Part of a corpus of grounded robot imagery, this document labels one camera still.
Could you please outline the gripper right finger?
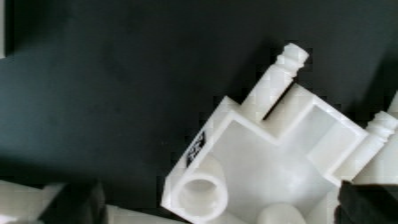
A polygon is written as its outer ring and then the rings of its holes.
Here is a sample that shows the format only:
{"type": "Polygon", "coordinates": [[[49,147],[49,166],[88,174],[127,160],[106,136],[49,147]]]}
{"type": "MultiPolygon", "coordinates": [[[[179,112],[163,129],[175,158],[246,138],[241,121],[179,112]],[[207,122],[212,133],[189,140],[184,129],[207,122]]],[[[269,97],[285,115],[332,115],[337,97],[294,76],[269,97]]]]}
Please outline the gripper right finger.
{"type": "Polygon", "coordinates": [[[333,224],[398,224],[398,185],[340,183],[333,224]]]}

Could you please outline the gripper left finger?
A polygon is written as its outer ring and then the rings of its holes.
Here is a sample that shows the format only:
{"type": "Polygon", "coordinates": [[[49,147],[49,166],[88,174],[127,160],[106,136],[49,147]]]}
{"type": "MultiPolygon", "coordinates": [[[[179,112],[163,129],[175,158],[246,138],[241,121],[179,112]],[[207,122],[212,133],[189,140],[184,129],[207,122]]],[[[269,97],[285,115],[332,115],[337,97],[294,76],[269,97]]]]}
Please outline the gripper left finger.
{"type": "Polygon", "coordinates": [[[97,181],[65,184],[38,221],[44,224],[106,224],[104,193],[97,181]]]}

